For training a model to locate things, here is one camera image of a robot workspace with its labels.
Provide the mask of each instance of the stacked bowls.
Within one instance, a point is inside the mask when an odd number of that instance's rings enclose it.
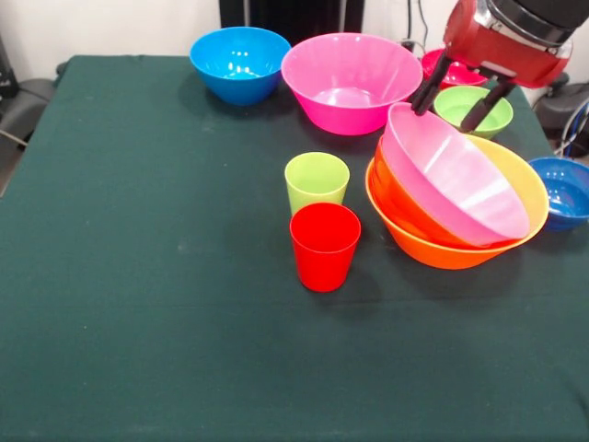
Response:
[[[549,211],[542,180],[522,158],[433,113],[416,116],[407,103],[389,109],[365,179],[399,246],[443,269],[472,267],[523,244]]]

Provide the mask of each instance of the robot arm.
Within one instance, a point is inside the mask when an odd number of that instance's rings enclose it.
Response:
[[[570,36],[589,17],[589,0],[458,0],[445,29],[445,53],[422,84],[412,108],[423,115],[454,61],[498,86],[479,101],[461,124],[477,128],[494,105],[516,86],[544,87],[568,63]]]

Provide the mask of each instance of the bowl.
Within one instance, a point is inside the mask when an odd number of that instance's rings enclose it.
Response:
[[[567,158],[544,157],[530,161],[549,193],[546,229],[568,230],[589,219],[589,168]]]
[[[475,137],[471,137],[471,141],[499,168],[521,197],[529,217],[529,233],[525,238],[498,247],[477,250],[446,247],[418,238],[390,220],[376,203],[370,185],[374,160],[370,162],[366,170],[364,185],[368,199],[385,222],[393,239],[413,259],[439,269],[459,270],[475,267],[509,249],[521,246],[544,226],[549,214],[546,188],[536,172],[522,158],[492,141]]]
[[[444,49],[436,49],[435,51],[426,52],[423,55],[422,69],[425,78],[432,76],[433,70],[443,51]],[[470,71],[465,64],[453,62],[450,64],[450,68],[440,84],[440,89],[461,85],[480,86],[484,85],[487,81],[489,81],[488,78]]]
[[[470,140],[437,115],[417,116],[409,103],[397,103],[388,112],[383,157],[414,202],[467,244],[524,238],[529,219],[522,201]]]
[[[489,93],[484,87],[456,86],[443,90],[433,101],[433,109],[458,130],[468,111]],[[500,99],[492,111],[471,134],[492,138],[505,129],[514,118],[514,108],[506,99]]]
[[[217,97],[248,106],[276,88],[281,62],[290,48],[288,41],[270,30],[223,28],[203,35],[192,45],[191,62]]]
[[[378,206],[387,218],[399,227],[416,237],[437,244],[459,248],[472,247],[436,223],[400,185],[383,157],[382,137],[376,147],[375,165],[370,181]]]
[[[316,126],[359,135],[385,125],[388,107],[420,85],[422,68],[393,41],[336,33],[295,45],[284,57],[283,78]]]

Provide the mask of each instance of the plastic cup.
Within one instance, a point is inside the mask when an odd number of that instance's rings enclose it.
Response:
[[[360,238],[358,216],[343,205],[310,204],[296,212],[290,229],[301,283],[321,293],[339,288]]]
[[[312,203],[341,204],[350,170],[340,158],[323,152],[307,152],[291,159],[284,168],[291,214]]]

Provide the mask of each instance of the dark green cloth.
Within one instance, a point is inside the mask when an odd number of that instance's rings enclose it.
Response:
[[[499,136],[549,153],[521,91]],[[220,102],[187,58],[76,57],[2,200],[1,440],[577,441],[589,230],[426,267],[364,195],[380,133],[280,87]],[[298,282],[283,167],[343,158],[349,279]]]

